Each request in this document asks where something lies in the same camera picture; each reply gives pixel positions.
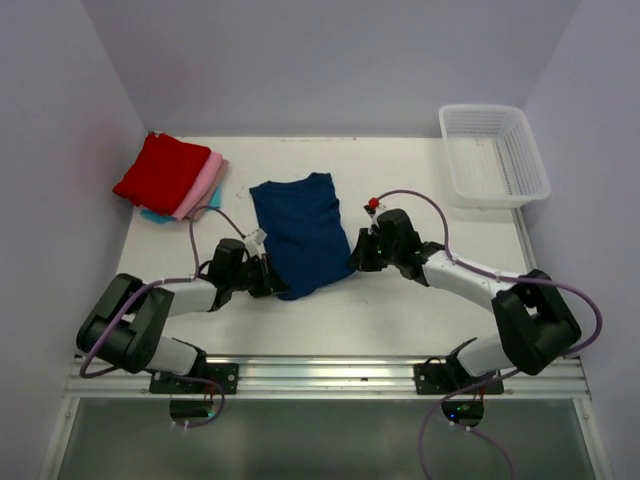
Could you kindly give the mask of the dark blue t shirt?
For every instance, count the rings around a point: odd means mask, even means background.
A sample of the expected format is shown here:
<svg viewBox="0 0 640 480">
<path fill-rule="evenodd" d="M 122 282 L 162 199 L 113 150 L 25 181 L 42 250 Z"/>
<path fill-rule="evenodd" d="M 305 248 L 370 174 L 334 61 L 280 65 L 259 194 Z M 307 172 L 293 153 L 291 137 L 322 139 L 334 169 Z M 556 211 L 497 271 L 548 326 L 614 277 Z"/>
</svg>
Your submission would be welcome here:
<svg viewBox="0 0 640 480">
<path fill-rule="evenodd" d="M 284 301 L 306 297 L 354 273 L 340 201 L 329 173 L 294 182 L 267 181 L 249 189 L 265 250 L 289 290 Z"/>
</svg>

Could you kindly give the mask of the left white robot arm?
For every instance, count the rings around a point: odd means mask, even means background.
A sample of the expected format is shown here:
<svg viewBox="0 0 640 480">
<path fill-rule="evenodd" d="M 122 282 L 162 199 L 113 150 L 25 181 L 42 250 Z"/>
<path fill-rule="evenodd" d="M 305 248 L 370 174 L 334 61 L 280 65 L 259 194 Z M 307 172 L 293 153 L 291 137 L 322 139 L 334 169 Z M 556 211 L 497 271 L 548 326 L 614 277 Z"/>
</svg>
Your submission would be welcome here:
<svg viewBox="0 0 640 480">
<path fill-rule="evenodd" d="M 279 295 L 289 285 L 253 240 L 223 239 L 211 260 L 193 275 L 150 283 L 130 274 L 110 282 L 80 327 L 77 348 L 85 354 L 79 373 L 95 378 L 115 370 L 172 374 L 185 392 L 208 379 L 206 353 L 164 334 L 169 318 L 220 310 L 236 292 L 254 298 Z"/>
</svg>

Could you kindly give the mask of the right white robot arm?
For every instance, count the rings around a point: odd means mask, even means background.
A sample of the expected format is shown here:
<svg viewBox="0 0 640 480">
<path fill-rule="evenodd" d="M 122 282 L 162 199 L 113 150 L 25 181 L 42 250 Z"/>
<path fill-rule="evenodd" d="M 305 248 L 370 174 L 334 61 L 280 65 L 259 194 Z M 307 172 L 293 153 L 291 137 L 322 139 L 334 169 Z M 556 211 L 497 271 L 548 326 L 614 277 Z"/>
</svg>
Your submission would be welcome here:
<svg viewBox="0 0 640 480">
<path fill-rule="evenodd" d="M 395 267 L 424 287 L 453 293 L 493 314 L 497 334 L 474 337 L 439 361 L 428 360 L 423 376 L 442 390 L 468 392 L 504 368 L 536 375 L 581 337 L 581 329 L 558 289 L 540 270 L 499 280 L 479 266 L 461 266 L 444 245 L 424 242 L 402 209 L 366 207 L 370 226 L 359 231 L 347 264 L 360 272 Z"/>
</svg>

